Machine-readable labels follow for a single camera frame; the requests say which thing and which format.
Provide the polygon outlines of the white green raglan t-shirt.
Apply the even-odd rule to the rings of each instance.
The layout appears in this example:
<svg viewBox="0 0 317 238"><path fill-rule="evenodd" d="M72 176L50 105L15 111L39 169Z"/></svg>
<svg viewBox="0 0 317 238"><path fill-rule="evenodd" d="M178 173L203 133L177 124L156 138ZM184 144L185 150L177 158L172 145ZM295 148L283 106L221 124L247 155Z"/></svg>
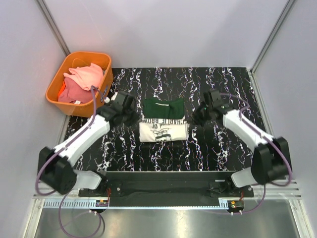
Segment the white green raglan t-shirt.
<svg viewBox="0 0 317 238"><path fill-rule="evenodd" d="M184 99L143 101L143 118L139 122L140 142L184 141L188 139Z"/></svg>

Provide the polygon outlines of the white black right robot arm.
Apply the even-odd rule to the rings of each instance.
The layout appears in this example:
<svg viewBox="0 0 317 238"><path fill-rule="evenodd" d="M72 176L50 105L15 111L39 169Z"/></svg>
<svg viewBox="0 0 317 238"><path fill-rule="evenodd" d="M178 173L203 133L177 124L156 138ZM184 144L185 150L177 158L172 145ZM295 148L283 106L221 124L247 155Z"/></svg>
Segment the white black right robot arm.
<svg viewBox="0 0 317 238"><path fill-rule="evenodd" d="M268 183L277 185L275 180L287 176L288 181L281 183L280 187L288 186L293 177L290 151L287 140L284 137L276 138L257 127L244 116L250 105L244 103L244 107L238 109L223 100L225 93L217 90L207 91L203 94L203 100L191 115L195 125L203 126L207 121L213 120L231 130L252 151L253 161L250 167L234 172L227 183L225 191L229 196L237 196L243 187Z"/></svg>

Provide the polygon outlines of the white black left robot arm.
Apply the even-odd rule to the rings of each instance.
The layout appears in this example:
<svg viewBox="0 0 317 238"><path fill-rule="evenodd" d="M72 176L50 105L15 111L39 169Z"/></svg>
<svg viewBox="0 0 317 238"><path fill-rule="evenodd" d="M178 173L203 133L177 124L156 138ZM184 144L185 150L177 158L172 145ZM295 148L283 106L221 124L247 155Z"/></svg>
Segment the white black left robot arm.
<svg viewBox="0 0 317 238"><path fill-rule="evenodd" d="M39 152L36 192L42 194L39 189L42 181L61 195L75 189L88 189L95 196L104 195L107 190L104 174L73 167L87 149L113 128L135 124L140 118L136 108L135 97L117 92L101 107L94 106L93 115L71 137L54 148L44 147Z"/></svg>

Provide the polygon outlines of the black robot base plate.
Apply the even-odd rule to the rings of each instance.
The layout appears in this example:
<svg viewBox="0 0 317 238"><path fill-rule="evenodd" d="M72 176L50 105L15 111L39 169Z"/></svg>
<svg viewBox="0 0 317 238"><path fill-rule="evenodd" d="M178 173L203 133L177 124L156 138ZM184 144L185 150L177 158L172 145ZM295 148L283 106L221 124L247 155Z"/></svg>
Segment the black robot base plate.
<svg viewBox="0 0 317 238"><path fill-rule="evenodd" d="M250 186L232 188L231 172L107 172L107 189L102 194L88 189L80 197L110 196L111 208L155 209L225 208L221 200L253 198Z"/></svg>

